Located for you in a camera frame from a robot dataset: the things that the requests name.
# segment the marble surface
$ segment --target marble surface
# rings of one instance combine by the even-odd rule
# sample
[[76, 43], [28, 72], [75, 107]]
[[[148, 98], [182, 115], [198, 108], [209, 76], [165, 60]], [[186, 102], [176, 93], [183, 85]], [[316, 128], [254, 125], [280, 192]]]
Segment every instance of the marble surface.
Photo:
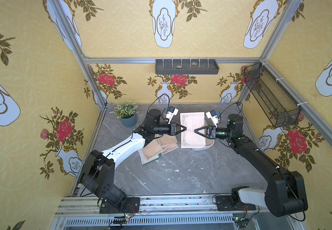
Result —
[[[133, 129], [143, 122], [149, 107], [148, 104], [140, 104], [137, 108], [137, 124], [127, 128], [122, 125], [116, 114], [109, 113], [114, 106], [108, 105], [95, 150], [109, 149], [129, 137]], [[178, 108], [179, 113], [208, 112], [213, 109], [222, 112], [227, 104], [172, 106]], [[162, 111], [165, 107], [164, 104], [154, 104], [151, 108]], [[222, 114], [219, 127], [226, 125], [230, 113], [238, 113], [235, 104]], [[180, 115], [174, 116], [172, 120], [180, 122]], [[249, 136], [245, 127], [244, 134]], [[257, 189], [267, 187], [262, 175], [246, 159], [218, 140], [211, 148], [202, 151], [180, 148], [180, 134], [177, 135], [177, 140], [178, 149], [145, 165], [142, 165], [137, 151], [130, 155], [115, 170], [114, 184], [127, 195], [228, 193], [238, 186]]]

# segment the pink rosebud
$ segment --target pink rosebud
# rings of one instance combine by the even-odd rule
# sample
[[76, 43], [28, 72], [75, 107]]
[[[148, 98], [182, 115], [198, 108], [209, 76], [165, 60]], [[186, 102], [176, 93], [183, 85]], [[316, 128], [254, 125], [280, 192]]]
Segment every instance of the pink rosebud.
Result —
[[44, 140], [47, 139], [49, 135], [49, 131], [47, 129], [42, 129], [42, 132], [41, 132], [41, 138], [43, 138]]

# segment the red rose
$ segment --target red rose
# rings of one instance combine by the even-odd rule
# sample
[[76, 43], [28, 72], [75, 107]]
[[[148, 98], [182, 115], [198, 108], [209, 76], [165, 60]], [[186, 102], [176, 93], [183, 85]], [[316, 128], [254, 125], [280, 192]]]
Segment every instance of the red rose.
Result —
[[104, 83], [106, 85], [115, 85], [114, 77], [108, 74], [101, 74], [97, 76], [97, 78], [99, 82]]
[[66, 137], [68, 137], [73, 131], [71, 127], [71, 123], [68, 120], [64, 120], [58, 124], [58, 132], [56, 133], [56, 137], [63, 141]]
[[171, 82], [174, 82], [178, 85], [185, 85], [188, 82], [188, 77], [186, 75], [173, 75], [171, 78]]
[[244, 72], [244, 70], [247, 68], [248, 66], [242, 66], [241, 68], [240, 68], [240, 71], [241, 72]]
[[302, 114], [302, 113], [299, 113], [299, 116], [298, 116], [298, 121], [302, 121], [302, 120], [304, 120], [304, 114]]
[[48, 135], [49, 135], [49, 131], [47, 129], [42, 129], [41, 138], [46, 140]]
[[295, 154], [302, 154], [307, 149], [306, 138], [297, 129], [288, 133], [291, 151]]

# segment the wire mesh basket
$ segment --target wire mesh basket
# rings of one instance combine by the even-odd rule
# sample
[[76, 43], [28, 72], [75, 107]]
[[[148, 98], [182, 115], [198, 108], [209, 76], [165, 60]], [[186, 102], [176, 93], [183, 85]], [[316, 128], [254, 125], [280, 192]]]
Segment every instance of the wire mesh basket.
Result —
[[261, 63], [248, 66], [245, 83], [276, 128], [297, 122], [301, 108]]

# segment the paper sheet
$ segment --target paper sheet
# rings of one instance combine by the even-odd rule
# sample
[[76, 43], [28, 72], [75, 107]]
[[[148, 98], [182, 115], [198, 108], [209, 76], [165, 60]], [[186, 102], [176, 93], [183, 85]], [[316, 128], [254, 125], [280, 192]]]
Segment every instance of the paper sheet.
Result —
[[182, 132], [182, 148], [205, 147], [206, 139], [194, 132], [195, 129], [204, 125], [204, 112], [180, 113], [181, 125], [187, 127]]

